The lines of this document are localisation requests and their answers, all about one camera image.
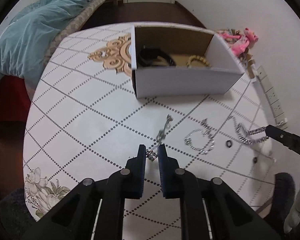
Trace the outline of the black wristband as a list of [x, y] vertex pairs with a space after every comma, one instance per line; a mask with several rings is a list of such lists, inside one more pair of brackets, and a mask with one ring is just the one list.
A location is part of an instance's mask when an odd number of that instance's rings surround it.
[[176, 66], [176, 62], [170, 55], [156, 47], [143, 47], [136, 57], [137, 63], [142, 67], [154, 66], [153, 62], [158, 58], [165, 60], [168, 66]]

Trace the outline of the bed mattress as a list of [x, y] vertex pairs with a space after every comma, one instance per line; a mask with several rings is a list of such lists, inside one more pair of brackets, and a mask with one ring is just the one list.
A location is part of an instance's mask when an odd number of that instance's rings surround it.
[[62, 40], [70, 34], [80, 31], [80, 29], [83, 27], [83, 25], [85, 25], [87, 20], [89, 20], [96, 9], [100, 7], [104, 2], [116, 3], [117, 0], [91, 0], [88, 5], [73, 20], [71, 20], [70, 23], [50, 43], [43, 59], [44, 66], [47, 65], [49, 59], [51, 58], [59, 44], [62, 42]]

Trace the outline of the pink panther plush toy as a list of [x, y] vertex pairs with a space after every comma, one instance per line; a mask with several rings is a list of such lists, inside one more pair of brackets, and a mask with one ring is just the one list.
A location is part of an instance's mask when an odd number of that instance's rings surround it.
[[245, 28], [243, 31], [235, 29], [218, 30], [216, 33], [226, 41], [237, 57], [248, 51], [258, 41], [258, 36], [249, 28]]

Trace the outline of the white cardboard box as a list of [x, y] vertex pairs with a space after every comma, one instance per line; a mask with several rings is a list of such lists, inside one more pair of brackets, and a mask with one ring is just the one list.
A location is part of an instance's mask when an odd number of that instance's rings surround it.
[[[132, 84], [137, 98], [225, 94], [245, 73], [225, 40], [212, 30], [184, 24], [141, 22], [131, 30]], [[143, 47], [166, 52], [176, 66], [142, 67]]]

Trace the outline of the white patterned tablecloth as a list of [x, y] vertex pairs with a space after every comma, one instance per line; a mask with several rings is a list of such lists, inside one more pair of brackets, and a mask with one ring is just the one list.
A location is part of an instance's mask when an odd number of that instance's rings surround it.
[[253, 210], [271, 198], [271, 143], [241, 144], [235, 123], [267, 125], [256, 89], [243, 75], [224, 95], [137, 99], [126, 70], [134, 23], [105, 25], [64, 38], [40, 78], [23, 149], [25, 204], [40, 220], [84, 178], [124, 168], [139, 145], [164, 143], [179, 166], [221, 178]]

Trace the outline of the teal duvet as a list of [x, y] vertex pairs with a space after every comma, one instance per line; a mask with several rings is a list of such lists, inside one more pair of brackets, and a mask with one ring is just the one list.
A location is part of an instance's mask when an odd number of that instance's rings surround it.
[[0, 36], [0, 80], [17, 76], [36, 86], [53, 39], [92, 0], [38, 0], [21, 10]]

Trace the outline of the white power strip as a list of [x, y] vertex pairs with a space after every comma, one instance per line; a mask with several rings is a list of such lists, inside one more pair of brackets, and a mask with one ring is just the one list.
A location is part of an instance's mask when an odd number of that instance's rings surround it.
[[267, 122], [280, 129], [286, 129], [288, 119], [268, 75], [262, 66], [253, 69], [253, 71], [255, 75], [255, 78], [252, 79], [253, 87], [256, 89]]

